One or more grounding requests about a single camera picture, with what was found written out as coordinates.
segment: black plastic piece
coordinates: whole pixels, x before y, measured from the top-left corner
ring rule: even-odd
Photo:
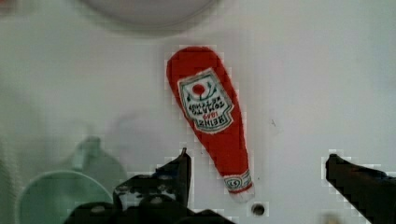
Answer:
[[[396,178],[330,155],[326,179],[373,224],[396,224]]]
[[[163,194],[187,206],[191,181],[191,157],[186,148],[153,175],[136,175],[116,187],[113,203],[122,211],[138,206],[149,195]]]
[[[114,210],[111,203],[85,203],[77,207],[64,224],[112,223]]]
[[[111,203],[86,203],[64,224],[233,224],[210,210],[187,208],[191,158],[186,148],[154,175],[137,175],[117,186]]]

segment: white bowl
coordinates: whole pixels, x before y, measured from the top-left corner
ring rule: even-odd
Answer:
[[[99,12],[139,27],[179,23],[215,0],[81,0]]]

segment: white surface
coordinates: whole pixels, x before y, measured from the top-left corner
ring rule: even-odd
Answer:
[[[20,138],[21,158],[35,161],[22,169],[25,181],[73,152],[67,125],[83,120],[129,176],[170,161],[186,142],[191,208],[238,223],[320,223],[328,213],[365,223],[328,187],[322,163],[338,149],[396,171],[394,8],[393,0],[224,0],[153,32],[105,23],[73,1],[36,0],[28,15],[0,19],[0,92],[25,108],[0,107],[1,121]],[[193,44],[211,45],[239,90],[256,184],[248,204],[224,195],[165,83],[165,60]],[[249,213],[254,202],[265,217]]]

